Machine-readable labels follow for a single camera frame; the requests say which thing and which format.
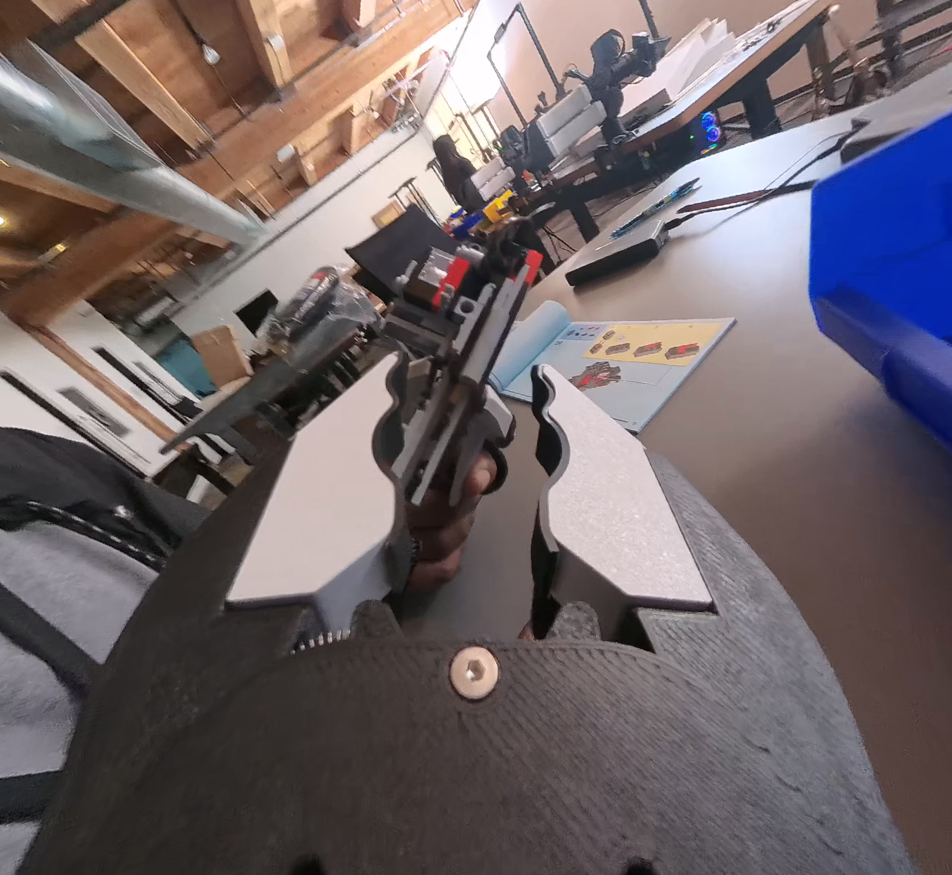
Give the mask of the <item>dark table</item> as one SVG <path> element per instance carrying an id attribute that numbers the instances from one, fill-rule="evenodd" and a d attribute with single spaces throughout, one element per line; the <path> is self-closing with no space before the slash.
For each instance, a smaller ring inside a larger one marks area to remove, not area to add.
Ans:
<path id="1" fill-rule="evenodd" d="M 215 437 L 244 460 L 255 462 L 259 448 L 241 425 L 252 420 L 256 428 L 291 438 L 311 414 L 360 378 L 366 351 L 376 337 L 369 328 L 348 320 L 312 330 L 298 343 L 270 353 L 247 381 L 175 434 L 161 453 L 189 440 Z"/>

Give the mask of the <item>long work table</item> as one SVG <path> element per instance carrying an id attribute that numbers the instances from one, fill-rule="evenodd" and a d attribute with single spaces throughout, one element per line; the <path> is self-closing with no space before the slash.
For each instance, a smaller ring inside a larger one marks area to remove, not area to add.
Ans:
<path id="1" fill-rule="evenodd" d="M 640 125 L 614 154 L 591 155 L 541 191 L 530 215 L 535 225 L 569 212 L 585 239 L 594 236 L 588 203 L 622 188 L 657 184 L 670 173 L 716 151 L 701 134 L 700 119 L 734 104 L 744 106 L 749 133 L 761 139 L 779 131 L 768 81 L 805 45 L 839 0 L 796 0 L 742 35 L 727 53 L 660 113 Z"/>

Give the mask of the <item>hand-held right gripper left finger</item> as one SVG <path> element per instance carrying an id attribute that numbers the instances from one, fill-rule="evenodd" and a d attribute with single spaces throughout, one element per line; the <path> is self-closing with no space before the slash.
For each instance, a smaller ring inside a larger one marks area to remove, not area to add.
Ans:
<path id="1" fill-rule="evenodd" d="M 321 631 L 395 587 L 387 555 L 404 519 L 408 359 L 388 353 L 298 432 L 251 536 L 229 609 L 303 606 Z"/>

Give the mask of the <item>black cube box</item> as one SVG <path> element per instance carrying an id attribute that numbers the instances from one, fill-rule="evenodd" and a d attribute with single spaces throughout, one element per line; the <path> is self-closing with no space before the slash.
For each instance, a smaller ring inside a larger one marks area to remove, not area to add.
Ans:
<path id="1" fill-rule="evenodd" d="M 850 120 L 850 131 L 839 150 L 845 165 L 909 132 L 941 118 L 951 110 L 950 76 L 936 72 L 897 93 L 863 107 Z"/>

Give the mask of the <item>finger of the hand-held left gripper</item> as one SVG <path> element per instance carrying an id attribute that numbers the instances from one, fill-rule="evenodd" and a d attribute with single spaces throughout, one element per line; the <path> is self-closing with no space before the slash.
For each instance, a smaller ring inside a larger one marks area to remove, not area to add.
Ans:
<path id="1" fill-rule="evenodd" d="M 484 444 L 509 445 L 514 438 L 514 416 L 494 387 L 486 387 L 483 390 L 478 427 Z"/>

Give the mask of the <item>black frame stand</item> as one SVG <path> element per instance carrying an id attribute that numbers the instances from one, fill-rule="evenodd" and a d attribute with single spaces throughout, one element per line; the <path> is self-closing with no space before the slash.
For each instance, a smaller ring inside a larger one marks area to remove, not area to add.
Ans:
<path id="1" fill-rule="evenodd" d="M 506 67 L 503 65 L 503 54 L 515 56 L 517 43 L 516 39 L 523 48 L 529 47 L 533 53 L 536 62 L 541 67 L 545 84 L 547 88 L 542 92 L 544 97 L 539 102 L 536 114 L 547 110 L 547 105 L 553 100 L 561 98 L 565 91 L 564 85 L 560 81 L 557 72 L 554 70 L 551 59 L 541 44 L 541 39 L 530 19 L 526 7 L 521 1 L 516 2 L 512 9 L 506 14 L 506 17 L 498 24 L 494 30 L 492 40 L 486 51 L 486 60 L 492 70 L 495 79 L 499 82 L 501 90 L 505 96 L 507 105 L 512 109 L 519 126 L 526 128 L 533 115 L 527 115 L 519 102 L 516 93 L 506 74 Z"/>

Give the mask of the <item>black monitor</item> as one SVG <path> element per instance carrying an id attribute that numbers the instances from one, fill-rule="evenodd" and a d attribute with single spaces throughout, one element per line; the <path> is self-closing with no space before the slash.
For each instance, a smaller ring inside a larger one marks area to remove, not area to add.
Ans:
<path id="1" fill-rule="evenodd" d="M 274 293 L 265 289 L 233 312 L 248 332 L 256 336 L 268 319 L 273 316 L 278 304 L 279 300 Z"/>

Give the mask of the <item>grey black toy brick model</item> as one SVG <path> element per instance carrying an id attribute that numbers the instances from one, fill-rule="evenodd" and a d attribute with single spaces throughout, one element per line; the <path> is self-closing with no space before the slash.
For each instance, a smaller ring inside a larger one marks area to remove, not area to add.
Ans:
<path id="1" fill-rule="evenodd" d="M 453 254 L 431 249 L 396 280 L 385 335 L 423 362 L 393 465 L 413 506 L 445 469 L 454 475 L 449 500 L 456 504 L 481 452 L 500 458 L 508 447 L 482 443 L 478 416 L 483 390 L 493 387 L 490 373 L 542 270 L 535 237 L 530 220 L 514 216 L 458 240 Z"/>

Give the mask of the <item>toy brick instruction booklet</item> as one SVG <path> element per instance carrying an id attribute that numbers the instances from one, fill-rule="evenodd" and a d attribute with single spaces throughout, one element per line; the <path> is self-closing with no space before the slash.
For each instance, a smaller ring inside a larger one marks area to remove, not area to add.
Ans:
<path id="1" fill-rule="evenodd" d="M 532 369 L 549 366 L 638 434 L 735 323 L 574 321 L 561 304 L 546 301 L 510 330 L 490 382 L 529 404 Z"/>

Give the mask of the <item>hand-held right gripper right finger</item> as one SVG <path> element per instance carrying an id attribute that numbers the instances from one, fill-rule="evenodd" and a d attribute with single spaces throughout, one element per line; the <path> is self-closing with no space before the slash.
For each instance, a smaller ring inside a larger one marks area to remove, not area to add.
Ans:
<path id="1" fill-rule="evenodd" d="M 531 371 L 546 480 L 531 548 L 530 627 L 587 605 L 601 637 L 641 610 L 708 613 L 715 602 L 642 443 L 550 365 Z"/>

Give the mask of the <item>person's left hand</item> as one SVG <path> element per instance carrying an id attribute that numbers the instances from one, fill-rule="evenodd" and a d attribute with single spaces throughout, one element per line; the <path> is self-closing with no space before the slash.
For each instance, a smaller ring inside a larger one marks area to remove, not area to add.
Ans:
<path id="1" fill-rule="evenodd" d="M 496 483 L 497 462 L 489 451 L 481 452 L 456 504 L 449 500 L 453 480 L 452 470 L 445 469 L 433 479 L 422 503 L 409 509 L 409 533 L 416 546 L 410 593 L 433 592 L 458 574 L 477 508 Z"/>

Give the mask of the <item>blue plastic bin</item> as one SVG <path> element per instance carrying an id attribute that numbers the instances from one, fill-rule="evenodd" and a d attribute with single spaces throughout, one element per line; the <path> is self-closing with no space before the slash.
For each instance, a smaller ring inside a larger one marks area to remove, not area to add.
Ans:
<path id="1" fill-rule="evenodd" d="M 811 192 L 819 331 L 951 444 L 951 116 L 850 160 Z"/>

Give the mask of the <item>black office chair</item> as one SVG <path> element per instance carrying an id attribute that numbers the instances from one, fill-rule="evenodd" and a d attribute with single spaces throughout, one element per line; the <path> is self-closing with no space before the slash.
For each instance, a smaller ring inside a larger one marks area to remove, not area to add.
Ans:
<path id="1" fill-rule="evenodd" d="M 453 254 L 458 246 L 458 239 L 411 203 L 390 224 L 345 252 L 356 265 L 356 283 L 389 305 L 398 293 L 396 280 L 410 262 L 424 262 L 431 249 Z"/>

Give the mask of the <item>blue patterned pen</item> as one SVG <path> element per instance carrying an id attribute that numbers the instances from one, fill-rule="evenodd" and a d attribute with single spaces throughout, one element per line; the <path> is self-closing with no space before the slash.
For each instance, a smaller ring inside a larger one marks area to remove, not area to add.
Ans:
<path id="1" fill-rule="evenodd" d="M 685 198 L 689 197 L 694 193 L 700 186 L 700 178 L 693 178 L 690 181 L 676 187 L 673 191 L 670 191 L 665 196 L 663 196 L 659 201 L 654 202 L 649 207 L 645 208 L 639 214 L 633 218 L 626 221 L 621 226 L 616 227 L 610 233 L 612 239 L 617 239 L 626 234 L 630 233 L 636 229 L 641 224 L 651 220 L 659 213 L 667 210 L 672 207 L 673 204 L 683 202 Z"/>

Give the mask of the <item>plastic-wrapped bundle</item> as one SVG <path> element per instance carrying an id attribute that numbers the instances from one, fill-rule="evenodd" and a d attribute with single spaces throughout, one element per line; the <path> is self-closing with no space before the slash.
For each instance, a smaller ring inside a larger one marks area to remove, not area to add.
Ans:
<path id="1" fill-rule="evenodd" d="M 290 348 L 336 320 L 376 329 L 382 317 L 362 287 L 338 267 L 324 265 L 276 307 L 261 336 L 272 349 Z"/>

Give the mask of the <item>silver ventilation duct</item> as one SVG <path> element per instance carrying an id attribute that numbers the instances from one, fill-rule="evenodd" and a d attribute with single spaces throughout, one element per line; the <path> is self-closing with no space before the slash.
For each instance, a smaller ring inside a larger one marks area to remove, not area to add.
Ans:
<path id="1" fill-rule="evenodd" d="M 1 57 L 2 159 L 58 184 L 246 246 L 266 226 L 197 187 L 95 90 L 32 43 Z"/>

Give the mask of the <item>cardboard box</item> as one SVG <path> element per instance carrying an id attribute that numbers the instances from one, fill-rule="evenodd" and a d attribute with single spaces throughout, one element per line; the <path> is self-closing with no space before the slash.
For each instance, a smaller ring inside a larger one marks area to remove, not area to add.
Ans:
<path id="1" fill-rule="evenodd" d="M 245 381 L 254 374 L 231 325 L 220 324 L 189 338 L 208 371 L 209 379 L 219 390 L 233 382 Z"/>

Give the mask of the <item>person's grey sweatshirt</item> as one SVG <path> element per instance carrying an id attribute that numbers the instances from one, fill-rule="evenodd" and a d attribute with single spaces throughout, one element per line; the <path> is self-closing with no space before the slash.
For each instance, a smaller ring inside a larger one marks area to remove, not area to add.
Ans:
<path id="1" fill-rule="evenodd" d="M 158 573 L 49 525 L 1 531 L 2 873 L 33 842 L 92 677 Z"/>

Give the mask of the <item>black flat device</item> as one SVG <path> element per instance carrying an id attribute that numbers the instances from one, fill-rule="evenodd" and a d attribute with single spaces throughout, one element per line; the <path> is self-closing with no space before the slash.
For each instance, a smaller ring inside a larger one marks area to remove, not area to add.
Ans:
<path id="1" fill-rule="evenodd" d="M 565 282 L 573 288 L 614 276 L 653 261 L 668 240 L 664 221 L 645 221 L 618 237 L 596 238 L 569 262 Z"/>

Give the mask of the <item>grey desk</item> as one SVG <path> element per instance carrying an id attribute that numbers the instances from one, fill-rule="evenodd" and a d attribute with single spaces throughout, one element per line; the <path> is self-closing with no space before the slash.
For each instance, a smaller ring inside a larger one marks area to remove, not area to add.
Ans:
<path id="1" fill-rule="evenodd" d="M 922 873 L 950 873 L 950 453 L 821 334 L 806 191 L 700 215 L 648 265 L 523 315 L 734 318 L 648 425 L 764 560 L 839 676 Z"/>

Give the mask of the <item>white box stack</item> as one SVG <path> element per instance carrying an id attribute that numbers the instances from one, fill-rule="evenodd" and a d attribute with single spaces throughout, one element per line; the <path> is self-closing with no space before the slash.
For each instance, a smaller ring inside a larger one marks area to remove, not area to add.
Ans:
<path id="1" fill-rule="evenodd" d="M 602 102 L 592 98 L 586 85 L 580 85 L 529 123 L 530 160 L 538 167 L 549 167 L 570 152 L 591 129 L 600 127 L 605 118 Z"/>

